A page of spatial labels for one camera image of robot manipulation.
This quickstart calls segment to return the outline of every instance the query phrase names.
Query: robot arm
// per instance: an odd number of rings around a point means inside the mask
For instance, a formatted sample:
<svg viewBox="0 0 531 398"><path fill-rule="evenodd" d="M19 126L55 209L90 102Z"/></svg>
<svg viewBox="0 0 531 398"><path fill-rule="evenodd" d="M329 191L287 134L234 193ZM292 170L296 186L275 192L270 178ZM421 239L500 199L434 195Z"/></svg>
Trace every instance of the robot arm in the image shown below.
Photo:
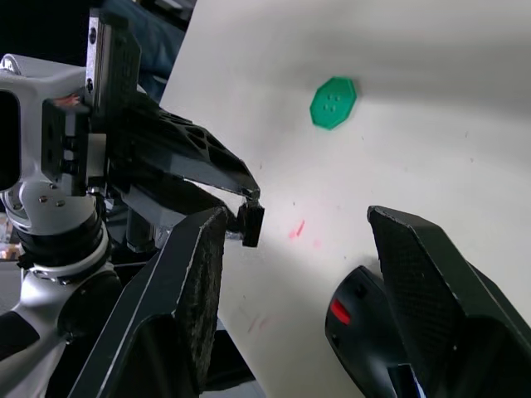
<svg viewBox="0 0 531 398"><path fill-rule="evenodd" d="M260 189L207 130L137 91L140 49L124 19L94 11L88 35L86 69L20 56L0 63L11 156L0 192L25 253L20 301L0 317L0 396L41 396L69 349L98 336L71 396L87 386L90 396L119 395L124 372L157 366L183 378L155 386L194 396L212 347L223 241L257 245ZM233 215L193 182L245 202ZM154 247L156 228L173 229L125 289L97 197L129 208L134 252ZM167 351L151 349L160 342Z"/></svg>

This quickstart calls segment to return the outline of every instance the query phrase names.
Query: screw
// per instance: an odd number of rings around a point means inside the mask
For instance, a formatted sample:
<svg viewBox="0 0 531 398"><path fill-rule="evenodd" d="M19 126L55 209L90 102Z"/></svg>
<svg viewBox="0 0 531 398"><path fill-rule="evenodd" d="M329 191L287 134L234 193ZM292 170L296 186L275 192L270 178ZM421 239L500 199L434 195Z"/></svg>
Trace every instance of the screw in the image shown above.
<svg viewBox="0 0 531 398"><path fill-rule="evenodd" d="M96 29L95 28L91 28L90 29L90 34L89 34L89 41L90 41L90 44L94 44L96 43Z"/></svg>
<svg viewBox="0 0 531 398"><path fill-rule="evenodd" d="M44 272L44 271L33 271L33 274L37 277L37 278L45 278L48 276L48 273L47 272Z"/></svg>
<svg viewBox="0 0 531 398"><path fill-rule="evenodd" d="M92 79L91 78L86 80L86 89L89 91L89 94L94 89L94 84L92 84Z"/></svg>

